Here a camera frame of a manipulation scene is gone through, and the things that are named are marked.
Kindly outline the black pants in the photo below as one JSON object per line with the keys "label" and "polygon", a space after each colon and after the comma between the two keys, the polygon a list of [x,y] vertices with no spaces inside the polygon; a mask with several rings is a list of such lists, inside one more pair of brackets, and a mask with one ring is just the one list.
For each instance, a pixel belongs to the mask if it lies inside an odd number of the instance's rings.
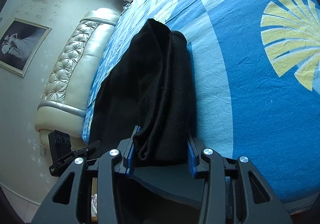
{"label": "black pants", "polygon": [[102,82],[95,99],[89,141],[99,158],[133,139],[137,167],[187,161],[187,139],[196,134],[196,98],[187,40],[148,19]]}

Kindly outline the cream tufted leather headboard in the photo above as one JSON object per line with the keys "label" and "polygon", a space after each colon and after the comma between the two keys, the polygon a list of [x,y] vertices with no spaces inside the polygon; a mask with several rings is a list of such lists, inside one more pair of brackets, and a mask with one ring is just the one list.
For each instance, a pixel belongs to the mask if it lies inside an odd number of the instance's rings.
{"label": "cream tufted leather headboard", "polygon": [[63,47],[36,112],[35,130],[44,148],[54,130],[69,134],[74,149],[84,146],[81,133],[91,85],[119,18],[109,8],[89,11]]}

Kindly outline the blue patterned bed sheet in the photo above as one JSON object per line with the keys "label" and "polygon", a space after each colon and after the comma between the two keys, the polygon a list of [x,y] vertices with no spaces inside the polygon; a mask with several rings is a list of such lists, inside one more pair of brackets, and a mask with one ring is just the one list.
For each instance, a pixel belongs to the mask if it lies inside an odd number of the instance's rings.
{"label": "blue patterned bed sheet", "polygon": [[94,75],[81,138],[101,82],[147,19],[184,34],[193,55],[197,135],[247,156],[290,214],[319,195],[319,4],[316,0],[135,0]]}

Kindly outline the framed wall photograph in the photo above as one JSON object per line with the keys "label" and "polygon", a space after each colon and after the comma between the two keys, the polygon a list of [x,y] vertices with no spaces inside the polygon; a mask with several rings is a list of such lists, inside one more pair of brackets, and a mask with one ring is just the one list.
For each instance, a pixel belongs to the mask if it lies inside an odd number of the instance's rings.
{"label": "framed wall photograph", "polygon": [[52,28],[14,17],[1,28],[1,68],[24,77]]}

